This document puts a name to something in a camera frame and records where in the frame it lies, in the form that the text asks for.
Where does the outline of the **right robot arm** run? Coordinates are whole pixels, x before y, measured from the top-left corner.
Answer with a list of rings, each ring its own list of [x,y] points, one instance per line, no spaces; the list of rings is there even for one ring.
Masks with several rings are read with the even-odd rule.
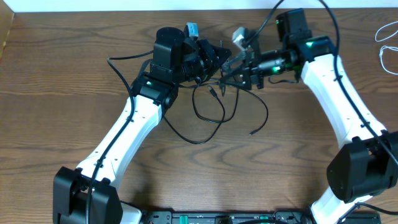
[[[397,184],[397,133],[389,132],[368,110],[350,82],[338,55],[338,43],[313,36],[303,9],[279,14],[282,48],[261,52],[256,30],[240,27],[233,43],[240,53],[224,67],[221,85],[242,90],[262,88],[264,81],[295,73],[321,104],[338,141],[339,151],[326,170],[328,188],[303,223],[353,221],[353,211]]]

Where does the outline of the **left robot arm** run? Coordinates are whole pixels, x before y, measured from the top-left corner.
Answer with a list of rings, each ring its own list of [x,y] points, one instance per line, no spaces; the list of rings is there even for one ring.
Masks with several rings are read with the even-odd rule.
[[[132,83],[118,120],[75,169],[53,180],[54,223],[139,223],[142,211],[119,199],[124,173],[147,135],[173,105],[184,82],[208,81],[231,51],[200,39],[194,23],[157,31],[154,48]]]

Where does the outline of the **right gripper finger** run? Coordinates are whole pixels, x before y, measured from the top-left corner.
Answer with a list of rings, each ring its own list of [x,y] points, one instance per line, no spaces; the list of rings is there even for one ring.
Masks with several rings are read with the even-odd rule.
[[[227,61],[223,64],[222,69],[232,70],[240,66],[243,63],[243,60],[245,59],[246,59],[246,52],[240,52],[237,55],[235,55],[233,58],[227,59]]]
[[[220,85],[229,85],[235,87],[243,87],[244,80],[240,76],[230,76],[220,78]]]

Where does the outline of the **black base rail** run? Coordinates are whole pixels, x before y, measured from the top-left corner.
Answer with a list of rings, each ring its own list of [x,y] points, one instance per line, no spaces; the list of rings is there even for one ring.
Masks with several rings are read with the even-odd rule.
[[[144,211],[139,224],[237,224],[251,220],[260,220],[261,223],[273,223],[274,221],[288,224],[314,223],[310,212],[307,210],[282,209],[254,213]]]

